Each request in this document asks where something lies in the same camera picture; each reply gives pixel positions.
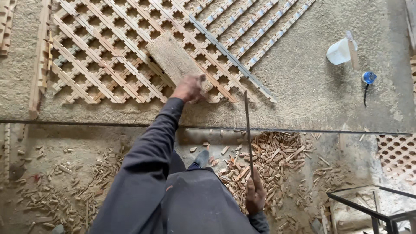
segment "sleeve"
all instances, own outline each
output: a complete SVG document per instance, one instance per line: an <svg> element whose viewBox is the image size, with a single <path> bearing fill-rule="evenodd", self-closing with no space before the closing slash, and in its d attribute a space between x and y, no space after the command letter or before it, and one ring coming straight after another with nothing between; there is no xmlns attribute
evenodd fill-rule
<svg viewBox="0 0 416 234"><path fill-rule="evenodd" d="M125 155L91 234L161 233L160 202L166 192L175 131L184 102L170 98Z"/></svg>
<svg viewBox="0 0 416 234"><path fill-rule="evenodd" d="M248 215L248 221L259 233L270 233L269 223L266 214L261 211L254 215Z"/></svg>

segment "black cable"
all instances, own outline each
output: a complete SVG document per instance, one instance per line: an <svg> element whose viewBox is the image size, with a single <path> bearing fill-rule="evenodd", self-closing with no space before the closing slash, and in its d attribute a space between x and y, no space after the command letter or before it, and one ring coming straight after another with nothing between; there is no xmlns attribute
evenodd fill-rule
<svg viewBox="0 0 416 234"><path fill-rule="evenodd" d="M367 107L367 105L365 104L365 97L366 97L366 94L367 94L367 89L368 89L368 86L369 86L370 84L367 84L366 86L365 86L365 91L364 91L364 106L365 107Z"/></svg>

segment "dark trousers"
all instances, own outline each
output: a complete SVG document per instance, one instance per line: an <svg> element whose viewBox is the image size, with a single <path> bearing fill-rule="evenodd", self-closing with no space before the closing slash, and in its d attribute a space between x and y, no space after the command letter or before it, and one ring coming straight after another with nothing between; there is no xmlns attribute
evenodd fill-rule
<svg viewBox="0 0 416 234"><path fill-rule="evenodd" d="M189 165L188 169L186 169L185 164L183 163L181 157L178 155L178 153L175 150L173 150L172 156L171 156L171 163L169 164L169 174L173 174L177 172L184 172L184 171L191 171L191 170L198 170L198 169L205 169L214 173L214 170L211 167L201 168L198 164L194 162L191 165Z"/></svg>

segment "white plastic jug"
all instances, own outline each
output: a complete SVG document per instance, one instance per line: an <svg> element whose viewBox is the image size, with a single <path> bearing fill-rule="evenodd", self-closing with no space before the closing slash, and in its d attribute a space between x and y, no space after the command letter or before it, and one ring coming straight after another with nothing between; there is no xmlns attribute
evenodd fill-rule
<svg viewBox="0 0 416 234"><path fill-rule="evenodd" d="M357 43L354 40L352 43L354 44L355 51L357 51ZM348 39L344 37L337 43L332 44L327 51L327 58L334 65L350 61L351 55L349 54Z"/></svg>

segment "shoe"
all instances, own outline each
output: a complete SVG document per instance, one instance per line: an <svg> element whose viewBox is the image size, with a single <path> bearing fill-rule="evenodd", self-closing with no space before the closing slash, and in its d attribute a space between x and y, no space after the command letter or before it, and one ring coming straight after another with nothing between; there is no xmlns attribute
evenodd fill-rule
<svg viewBox="0 0 416 234"><path fill-rule="evenodd" d="M209 152L208 150L204 150L196 156L194 163L198 164L200 168L203 168L207 165L209 160Z"/></svg>

